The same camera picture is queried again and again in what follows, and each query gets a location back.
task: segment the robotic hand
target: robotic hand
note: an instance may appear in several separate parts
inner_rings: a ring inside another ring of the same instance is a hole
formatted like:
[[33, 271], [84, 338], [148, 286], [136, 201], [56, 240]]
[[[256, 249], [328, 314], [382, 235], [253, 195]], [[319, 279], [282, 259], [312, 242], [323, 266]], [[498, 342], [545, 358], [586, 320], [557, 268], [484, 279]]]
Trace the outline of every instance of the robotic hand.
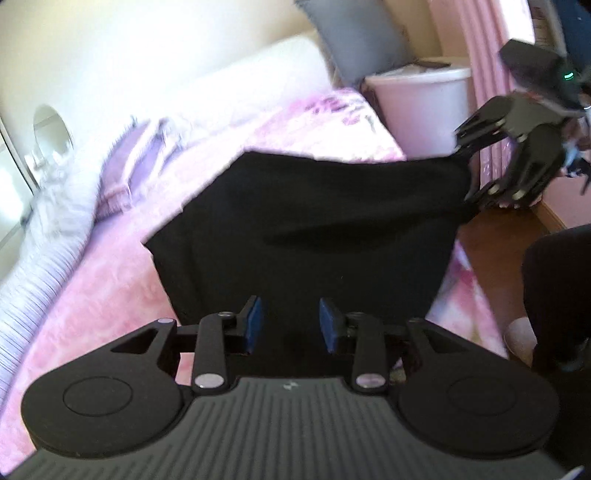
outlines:
[[591, 69], [579, 76], [568, 59], [553, 51], [511, 40], [501, 59], [518, 84], [535, 94], [514, 92], [494, 97], [458, 130], [457, 151], [466, 159], [479, 150], [509, 138], [511, 162], [503, 176], [485, 185], [468, 202], [479, 209], [500, 203], [529, 206], [561, 172], [587, 176], [591, 165], [579, 151], [578, 122], [589, 130]]

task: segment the black trousers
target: black trousers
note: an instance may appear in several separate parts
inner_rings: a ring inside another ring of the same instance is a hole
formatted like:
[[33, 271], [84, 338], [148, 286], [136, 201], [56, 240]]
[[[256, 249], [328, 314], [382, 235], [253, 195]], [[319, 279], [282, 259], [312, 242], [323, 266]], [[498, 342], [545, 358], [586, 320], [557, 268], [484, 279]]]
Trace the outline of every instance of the black trousers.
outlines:
[[536, 371], [568, 361], [591, 337], [591, 225], [547, 235], [526, 252], [524, 304], [538, 339]]

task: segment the white cabinet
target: white cabinet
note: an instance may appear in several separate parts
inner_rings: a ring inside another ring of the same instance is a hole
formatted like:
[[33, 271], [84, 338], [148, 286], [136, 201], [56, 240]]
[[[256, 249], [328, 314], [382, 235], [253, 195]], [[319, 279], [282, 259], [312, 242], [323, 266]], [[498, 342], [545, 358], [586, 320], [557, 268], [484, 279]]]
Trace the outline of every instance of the white cabinet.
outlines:
[[2, 242], [0, 242], [0, 286], [18, 260], [18, 253], [24, 231], [20, 225], [16, 225]]
[[0, 283], [18, 259], [20, 219], [32, 198], [31, 189], [0, 136]]

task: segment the gray pillow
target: gray pillow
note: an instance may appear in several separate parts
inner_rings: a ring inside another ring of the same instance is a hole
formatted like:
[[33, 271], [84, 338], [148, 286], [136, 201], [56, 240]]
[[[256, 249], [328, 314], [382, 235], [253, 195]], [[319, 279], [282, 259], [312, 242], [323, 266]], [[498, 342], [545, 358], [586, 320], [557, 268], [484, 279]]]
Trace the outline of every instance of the gray pillow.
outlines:
[[308, 15], [333, 57], [343, 84], [414, 60], [408, 42], [382, 0], [295, 0]]

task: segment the white pillow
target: white pillow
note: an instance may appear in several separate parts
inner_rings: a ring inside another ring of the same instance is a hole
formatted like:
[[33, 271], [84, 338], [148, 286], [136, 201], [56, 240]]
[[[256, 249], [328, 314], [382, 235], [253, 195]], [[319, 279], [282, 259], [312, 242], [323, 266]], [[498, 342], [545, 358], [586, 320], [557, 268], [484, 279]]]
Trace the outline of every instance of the white pillow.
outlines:
[[134, 113], [139, 119], [178, 115], [211, 134], [263, 111], [329, 92], [332, 76], [317, 35], [305, 33], [200, 77]]

